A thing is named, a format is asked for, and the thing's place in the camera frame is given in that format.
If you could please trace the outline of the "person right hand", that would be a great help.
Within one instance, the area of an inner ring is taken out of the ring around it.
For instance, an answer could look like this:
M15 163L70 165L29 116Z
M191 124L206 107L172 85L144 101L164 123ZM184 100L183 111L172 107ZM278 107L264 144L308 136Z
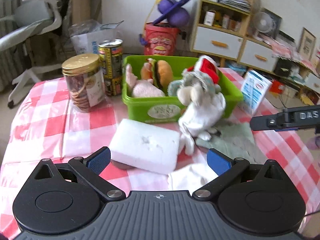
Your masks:
M320 149L320 136L316 136L308 140L306 146L309 150L316 151Z

